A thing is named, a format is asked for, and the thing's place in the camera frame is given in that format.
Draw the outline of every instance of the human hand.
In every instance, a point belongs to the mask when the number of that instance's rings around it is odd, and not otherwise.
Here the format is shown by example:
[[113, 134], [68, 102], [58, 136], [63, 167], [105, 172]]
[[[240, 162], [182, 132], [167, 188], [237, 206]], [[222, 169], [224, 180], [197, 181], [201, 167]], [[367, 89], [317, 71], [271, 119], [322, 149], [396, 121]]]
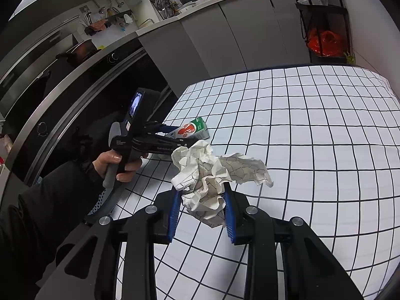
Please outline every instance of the human hand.
[[[147, 158], [148, 154], [142, 155], [142, 158]], [[93, 161], [93, 166], [98, 174], [104, 178], [106, 176], [107, 165], [108, 164], [118, 164], [122, 160], [122, 156], [115, 152], [114, 150], [110, 150], [107, 152], [101, 153], [95, 161]], [[132, 180], [133, 176], [142, 165], [142, 159], [137, 159], [133, 162], [129, 162], [125, 165], [125, 172], [119, 173], [117, 175], [117, 180], [123, 183], [128, 183]]]

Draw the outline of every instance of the metal screw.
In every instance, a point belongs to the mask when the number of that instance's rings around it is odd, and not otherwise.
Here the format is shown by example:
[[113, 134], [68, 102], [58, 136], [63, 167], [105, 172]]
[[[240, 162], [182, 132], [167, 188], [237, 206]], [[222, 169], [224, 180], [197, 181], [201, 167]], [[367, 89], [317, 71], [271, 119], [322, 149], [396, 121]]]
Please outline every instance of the metal screw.
[[99, 219], [99, 223], [100, 223], [102, 226], [106, 226], [106, 225], [109, 224], [110, 222], [111, 222], [111, 219], [110, 219], [109, 216], [102, 216], [102, 217]]
[[258, 208], [256, 208], [255, 206], [251, 205], [251, 206], [246, 207], [246, 212], [248, 214], [256, 214], [258, 211], [259, 211]]
[[157, 206], [149, 205], [148, 207], [146, 207], [145, 211], [148, 214], [156, 213], [157, 212]]
[[295, 216], [295, 217], [291, 220], [291, 222], [293, 222], [293, 224], [294, 224], [295, 226], [298, 226], [298, 227], [302, 226], [303, 223], [304, 223], [303, 219], [300, 218], [300, 217], [298, 217], [298, 216]]

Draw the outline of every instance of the white grid tablecloth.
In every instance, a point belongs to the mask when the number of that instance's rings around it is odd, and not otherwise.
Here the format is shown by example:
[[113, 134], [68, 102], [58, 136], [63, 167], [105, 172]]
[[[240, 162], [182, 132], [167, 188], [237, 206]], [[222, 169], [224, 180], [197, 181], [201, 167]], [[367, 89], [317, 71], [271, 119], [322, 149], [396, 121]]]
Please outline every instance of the white grid tablecloth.
[[[165, 123], [180, 126], [197, 116], [209, 128], [215, 155], [265, 160], [274, 181], [272, 188], [232, 187], [271, 217], [302, 217], [365, 299], [374, 299], [400, 260], [400, 110], [387, 80], [330, 65], [231, 75], [189, 86]], [[151, 204], [177, 172], [157, 156], [143, 161], [112, 217]], [[243, 298], [247, 248], [233, 246], [221, 227], [181, 211], [174, 241], [155, 245], [154, 254], [158, 300]], [[279, 246], [277, 266], [284, 299]]]

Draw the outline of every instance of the crumpled paper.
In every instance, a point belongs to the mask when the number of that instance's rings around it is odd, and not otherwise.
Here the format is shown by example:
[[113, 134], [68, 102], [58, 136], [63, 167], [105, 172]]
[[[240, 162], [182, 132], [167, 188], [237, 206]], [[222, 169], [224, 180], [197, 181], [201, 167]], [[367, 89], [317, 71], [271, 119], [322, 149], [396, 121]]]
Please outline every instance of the crumpled paper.
[[181, 191], [183, 206], [189, 214], [212, 228], [225, 225], [224, 182], [254, 181], [257, 185], [273, 186], [264, 162], [241, 153], [216, 157], [213, 148], [204, 140], [190, 148], [175, 149], [171, 158], [180, 171], [171, 183]]

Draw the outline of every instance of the black sleeve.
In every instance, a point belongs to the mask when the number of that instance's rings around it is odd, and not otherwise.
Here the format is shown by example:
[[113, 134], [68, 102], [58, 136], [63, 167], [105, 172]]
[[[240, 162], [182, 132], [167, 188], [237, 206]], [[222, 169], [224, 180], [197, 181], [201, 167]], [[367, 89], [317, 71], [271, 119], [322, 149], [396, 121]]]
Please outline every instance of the black sleeve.
[[97, 202], [102, 181], [91, 162], [70, 161], [20, 194], [18, 208], [0, 216], [0, 276], [41, 279], [57, 247]]

